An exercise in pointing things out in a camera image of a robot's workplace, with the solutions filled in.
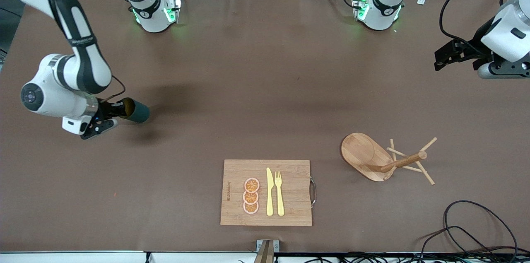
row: metal ring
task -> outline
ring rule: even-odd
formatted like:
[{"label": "metal ring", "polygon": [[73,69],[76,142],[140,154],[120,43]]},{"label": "metal ring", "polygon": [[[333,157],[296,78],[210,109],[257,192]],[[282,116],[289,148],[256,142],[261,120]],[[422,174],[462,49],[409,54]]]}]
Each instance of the metal ring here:
[{"label": "metal ring", "polygon": [[311,202],[311,208],[313,208],[313,206],[315,205],[315,202],[316,202],[316,184],[313,181],[313,177],[312,176],[309,176],[309,180],[313,184],[313,201]]}]

